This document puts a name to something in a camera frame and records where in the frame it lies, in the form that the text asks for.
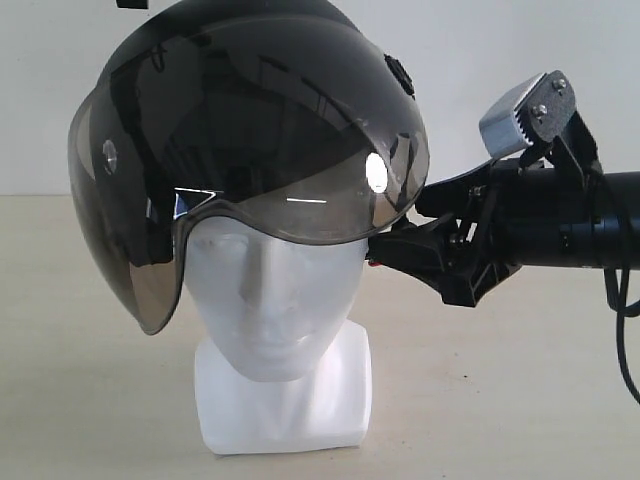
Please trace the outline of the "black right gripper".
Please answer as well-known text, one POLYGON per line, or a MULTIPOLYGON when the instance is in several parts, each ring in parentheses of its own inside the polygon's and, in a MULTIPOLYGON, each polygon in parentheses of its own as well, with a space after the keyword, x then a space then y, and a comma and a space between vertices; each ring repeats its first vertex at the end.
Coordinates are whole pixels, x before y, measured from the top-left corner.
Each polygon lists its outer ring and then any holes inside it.
POLYGON ((415 209, 430 222, 402 218, 369 239, 369 263, 399 271, 437 291, 447 305, 476 305, 523 266, 597 267, 595 189, 573 187, 552 168, 519 173, 489 160, 426 185, 415 209), (498 190, 495 202, 489 192, 498 190), (482 257, 457 220, 489 212, 482 257))

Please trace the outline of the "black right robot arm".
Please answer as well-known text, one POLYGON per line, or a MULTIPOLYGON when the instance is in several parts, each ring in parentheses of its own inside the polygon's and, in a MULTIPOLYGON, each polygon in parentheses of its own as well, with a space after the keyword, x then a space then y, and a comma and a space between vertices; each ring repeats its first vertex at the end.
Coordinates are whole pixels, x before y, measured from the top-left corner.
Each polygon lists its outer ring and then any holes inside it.
POLYGON ((639 267, 639 175, 591 171, 575 187, 537 162, 493 160, 426 186, 415 203, 427 223, 401 218, 369 240, 367 259, 474 308, 524 266, 639 267))

